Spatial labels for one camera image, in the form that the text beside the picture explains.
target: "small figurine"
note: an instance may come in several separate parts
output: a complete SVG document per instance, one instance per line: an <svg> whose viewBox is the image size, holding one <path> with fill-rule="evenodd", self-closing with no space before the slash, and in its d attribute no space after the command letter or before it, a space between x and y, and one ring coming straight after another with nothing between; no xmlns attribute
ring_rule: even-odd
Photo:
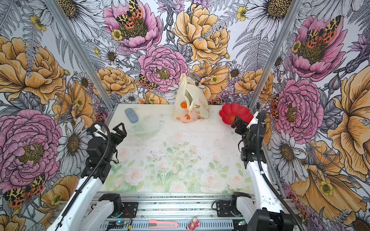
<svg viewBox="0 0 370 231"><path fill-rule="evenodd" d="M193 220L188 224L187 229L190 231L193 231L196 227L200 227L201 223L198 221L196 217L193 218Z"/></svg>

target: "blue soap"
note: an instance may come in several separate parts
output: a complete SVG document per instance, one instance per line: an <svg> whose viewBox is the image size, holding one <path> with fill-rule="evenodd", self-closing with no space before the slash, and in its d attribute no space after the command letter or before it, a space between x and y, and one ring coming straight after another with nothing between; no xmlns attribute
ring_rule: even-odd
<svg viewBox="0 0 370 231"><path fill-rule="evenodd" d="M132 108L127 108L125 110L125 113L126 113L128 119L130 120L131 123L136 123L136 122L139 121L138 116L136 115L136 113L134 112L134 110Z"/></svg>

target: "tote bag with orange print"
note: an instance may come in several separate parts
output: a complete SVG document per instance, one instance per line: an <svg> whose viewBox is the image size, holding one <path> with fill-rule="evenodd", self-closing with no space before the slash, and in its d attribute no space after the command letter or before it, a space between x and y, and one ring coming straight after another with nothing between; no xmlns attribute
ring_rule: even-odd
<svg viewBox="0 0 370 231"><path fill-rule="evenodd" d="M183 123L189 123L208 116L209 105L202 90L195 85L194 80L181 74L173 118Z"/></svg>

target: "red bowl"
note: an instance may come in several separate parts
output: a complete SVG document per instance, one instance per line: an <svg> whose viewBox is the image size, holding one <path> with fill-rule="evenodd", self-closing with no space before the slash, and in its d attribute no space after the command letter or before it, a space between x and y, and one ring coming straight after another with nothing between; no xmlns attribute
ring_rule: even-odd
<svg viewBox="0 0 370 231"><path fill-rule="evenodd" d="M233 124L237 115L247 123L253 119L253 114L249 111L249 109L237 103L224 105L219 114L222 117L222 121L229 125Z"/></svg>

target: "table surface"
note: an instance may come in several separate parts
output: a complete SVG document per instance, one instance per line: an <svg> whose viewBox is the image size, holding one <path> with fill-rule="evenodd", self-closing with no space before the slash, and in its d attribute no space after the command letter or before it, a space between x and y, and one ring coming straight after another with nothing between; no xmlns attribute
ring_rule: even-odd
<svg viewBox="0 0 370 231"><path fill-rule="evenodd" d="M241 136L222 122L218 114L222 106L210 105L210 116L192 123L173 120L173 107L118 105L109 128L123 122L127 137L117 146L119 163L111 162L112 169L100 191L251 193L250 177L238 150ZM127 108L135 111L137 123L129 121ZM158 127L158 133L151 132ZM133 133L137 128L149 134Z"/></svg>

